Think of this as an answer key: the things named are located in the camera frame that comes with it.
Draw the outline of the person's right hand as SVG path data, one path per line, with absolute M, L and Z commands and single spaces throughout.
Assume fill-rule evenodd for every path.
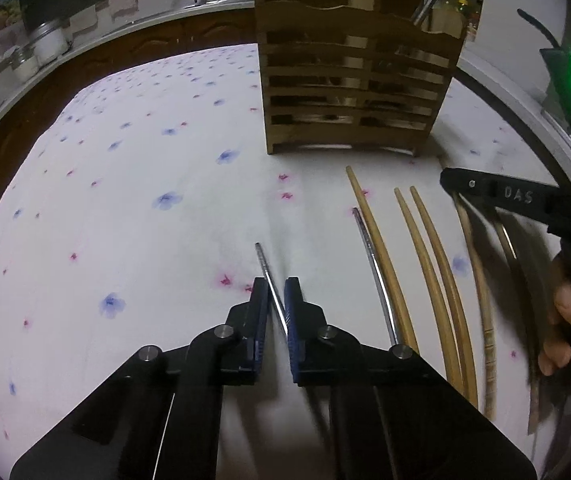
M 553 305 L 548 313 L 550 330 L 539 352 L 538 365 L 545 376 L 566 367 L 571 360 L 571 344 L 560 334 L 562 322 L 571 326 L 571 281 L 565 275 L 561 252 L 551 263 Z

